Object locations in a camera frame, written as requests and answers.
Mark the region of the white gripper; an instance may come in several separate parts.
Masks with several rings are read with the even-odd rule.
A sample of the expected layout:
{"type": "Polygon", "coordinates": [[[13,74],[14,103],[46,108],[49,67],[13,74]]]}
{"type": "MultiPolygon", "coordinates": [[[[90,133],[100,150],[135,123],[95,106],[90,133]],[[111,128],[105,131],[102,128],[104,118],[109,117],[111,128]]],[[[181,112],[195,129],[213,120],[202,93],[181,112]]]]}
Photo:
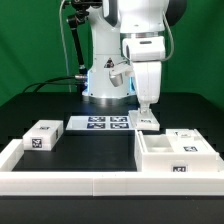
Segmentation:
{"type": "Polygon", "coordinates": [[[134,87],[140,104],[140,113],[150,112],[160,95],[162,60],[165,58],[164,37],[125,38],[123,55],[130,61],[134,87]]]}

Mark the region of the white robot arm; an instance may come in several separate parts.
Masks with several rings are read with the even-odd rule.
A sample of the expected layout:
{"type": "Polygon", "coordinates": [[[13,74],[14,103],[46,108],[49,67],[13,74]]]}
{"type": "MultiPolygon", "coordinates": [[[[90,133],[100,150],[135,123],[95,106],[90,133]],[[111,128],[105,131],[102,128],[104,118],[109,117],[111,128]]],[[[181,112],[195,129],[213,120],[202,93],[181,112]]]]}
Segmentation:
{"type": "Polygon", "coordinates": [[[146,116],[160,94],[162,63],[174,50],[164,34],[183,16],[187,0],[93,0],[87,5],[93,64],[83,96],[97,102],[135,95],[146,116]]]}

